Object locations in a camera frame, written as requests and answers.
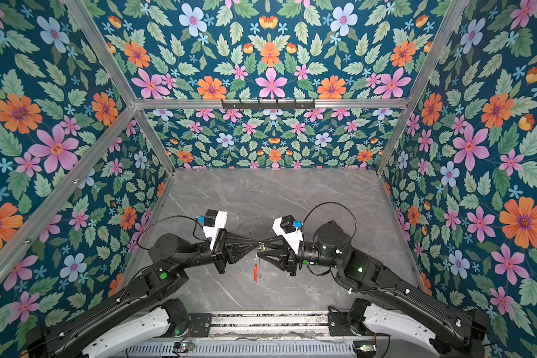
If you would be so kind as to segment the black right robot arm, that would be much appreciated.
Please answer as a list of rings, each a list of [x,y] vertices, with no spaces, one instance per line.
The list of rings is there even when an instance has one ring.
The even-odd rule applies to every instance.
[[[260,243],[259,257],[295,275],[321,266],[351,294],[363,296],[355,321],[375,334],[417,345],[438,357],[484,357],[489,319],[482,311],[445,304],[406,282],[379,260],[352,246],[351,235],[334,221],[310,240],[298,222],[274,222],[276,236]]]

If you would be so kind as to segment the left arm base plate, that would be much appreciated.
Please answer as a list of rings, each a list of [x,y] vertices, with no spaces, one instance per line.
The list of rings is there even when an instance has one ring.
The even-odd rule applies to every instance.
[[[183,332],[182,337],[209,337],[212,321],[213,315],[211,313],[190,313],[187,319],[186,330]]]

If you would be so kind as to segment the metal keyring with red handle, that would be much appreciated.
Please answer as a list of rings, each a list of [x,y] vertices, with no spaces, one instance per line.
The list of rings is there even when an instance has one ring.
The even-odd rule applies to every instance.
[[[256,253],[255,253],[255,257],[254,257],[253,280],[254,280],[255,283],[257,283],[259,278],[260,278],[260,261],[261,261],[260,255],[264,251],[265,251],[265,245],[264,244],[259,244],[259,246],[257,247]]]

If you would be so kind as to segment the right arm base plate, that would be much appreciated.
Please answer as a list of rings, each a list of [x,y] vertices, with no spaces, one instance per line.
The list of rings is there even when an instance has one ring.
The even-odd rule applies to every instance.
[[[334,306],[328,307],[328,329],[332,337],[362,337],[368,333],[361,321]]]

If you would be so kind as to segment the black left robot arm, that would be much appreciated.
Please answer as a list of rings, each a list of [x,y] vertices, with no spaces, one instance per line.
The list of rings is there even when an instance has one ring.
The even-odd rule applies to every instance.
[[[26,336],[25,357],[87,357],[85,348],[134,314],[149,310],[164,317],[165,332],[177,337],[190,329],[189,314],[171,296],[188,282],[186,270],[214,265],[223,274],[258,243],[221,230],[215,244],[190,243],[174,234],[162,235],[149,249],[152,264],[142,268],[117,293],[68,322],[37,326]]]

